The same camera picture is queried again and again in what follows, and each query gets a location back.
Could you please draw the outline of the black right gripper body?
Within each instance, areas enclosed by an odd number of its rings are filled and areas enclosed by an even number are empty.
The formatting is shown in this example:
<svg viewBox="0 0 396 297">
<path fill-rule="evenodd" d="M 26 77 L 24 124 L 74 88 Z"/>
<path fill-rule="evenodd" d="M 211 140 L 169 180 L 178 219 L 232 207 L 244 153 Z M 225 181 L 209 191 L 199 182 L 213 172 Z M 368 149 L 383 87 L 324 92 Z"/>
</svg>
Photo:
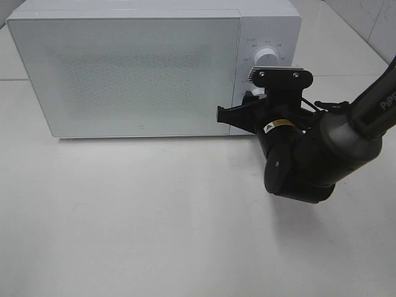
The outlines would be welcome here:
<svg viewBox="0 0 396 297">
<path fill-rule="evenodd" d="M 261 145 L 293 143 L 307 131 L 315 118 L 316 109 L 302 107 L 307 103 L 300 90 L 267 90 L 262 108 L 263 118 L 257 128 Z"/>
</svg>

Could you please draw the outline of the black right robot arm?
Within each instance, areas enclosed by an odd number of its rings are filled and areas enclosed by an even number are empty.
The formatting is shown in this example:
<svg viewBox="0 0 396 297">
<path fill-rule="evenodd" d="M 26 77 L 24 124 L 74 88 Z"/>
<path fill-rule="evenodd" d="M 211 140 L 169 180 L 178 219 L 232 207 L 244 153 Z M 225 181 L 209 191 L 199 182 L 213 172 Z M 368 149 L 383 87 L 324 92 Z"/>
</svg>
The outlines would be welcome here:
<svg viewBox="0 0 396 297">
<path fill-rule="evenodd" d="M 313 76 L 302 68 L 255 66 L 248 79 L 264 94 L 248 91 L 239 106 L 218 107 L 217 121 L 257 136 L 265 189 L 276 196 L 328 199 L 338 181 L 378 157 L 395 126 L 394 62 L 353 102 L 307 101 Z"/>
</svg>

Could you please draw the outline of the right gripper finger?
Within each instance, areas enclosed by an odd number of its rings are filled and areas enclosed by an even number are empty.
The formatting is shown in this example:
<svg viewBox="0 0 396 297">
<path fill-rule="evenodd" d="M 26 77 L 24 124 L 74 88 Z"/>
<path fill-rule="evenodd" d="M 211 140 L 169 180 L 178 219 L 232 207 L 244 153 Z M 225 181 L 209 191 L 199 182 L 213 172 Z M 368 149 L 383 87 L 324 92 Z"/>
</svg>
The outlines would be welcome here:
<svg viewBox="0 0 396 297">
<path fill-rule="evenodd" d="M 217 106 L 217 122 L 255 134 L 259 123 L 257 113 L 260 113 L 265 101 L 266 98 L 246 91 L 241 105 L 232 108 Z"/>
<path fill-rule="evenodd" d="M 312 85 L 313 75 L 300 67 L 254 66 L 248 81 L 260 88 L 304 90 Z"/>
</svg>

